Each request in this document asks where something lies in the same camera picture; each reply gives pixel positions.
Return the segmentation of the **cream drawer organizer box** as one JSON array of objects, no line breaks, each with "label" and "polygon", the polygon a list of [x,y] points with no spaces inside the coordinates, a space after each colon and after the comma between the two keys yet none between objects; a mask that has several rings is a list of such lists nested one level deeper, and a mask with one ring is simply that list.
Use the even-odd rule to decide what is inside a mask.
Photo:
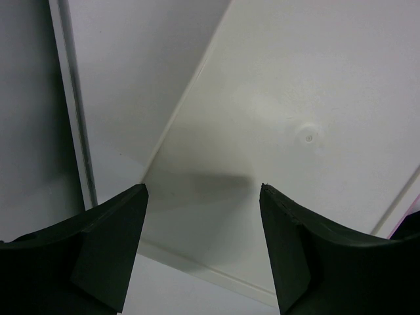
[{"label": "cream drawer organizer box", "polygon": [[262,184],[389,237],[419,201],[419,2],[231,2],[144,181],[142,255],[273,307]]}]

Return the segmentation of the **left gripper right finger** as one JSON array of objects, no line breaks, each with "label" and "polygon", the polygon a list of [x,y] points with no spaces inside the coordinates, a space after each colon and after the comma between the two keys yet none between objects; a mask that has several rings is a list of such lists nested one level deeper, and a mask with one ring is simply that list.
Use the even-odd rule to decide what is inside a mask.
[{"label": "left gripper right finger", "polygon": [[259,205],[281,314],[419,313],[419,234],[361,233],[268,184]]}]

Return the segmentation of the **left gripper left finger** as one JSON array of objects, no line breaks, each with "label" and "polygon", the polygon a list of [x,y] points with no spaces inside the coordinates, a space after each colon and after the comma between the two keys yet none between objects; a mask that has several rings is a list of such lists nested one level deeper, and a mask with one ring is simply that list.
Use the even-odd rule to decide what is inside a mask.
[{"label": "left gripper left finger", "polygon": [[137,184],[101,205],[1,244],[2,314],[120,314],[148,191]]}]

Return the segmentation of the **pink drawer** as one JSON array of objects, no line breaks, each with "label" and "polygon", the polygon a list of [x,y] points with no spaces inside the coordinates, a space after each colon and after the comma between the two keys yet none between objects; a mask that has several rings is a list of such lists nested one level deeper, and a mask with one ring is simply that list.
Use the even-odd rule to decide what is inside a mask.
[{"label": "pink drawer", "polygon": [[390,239],[400,240],[419,234],[419,209],[404,217],[401,224],[393,232]]}]

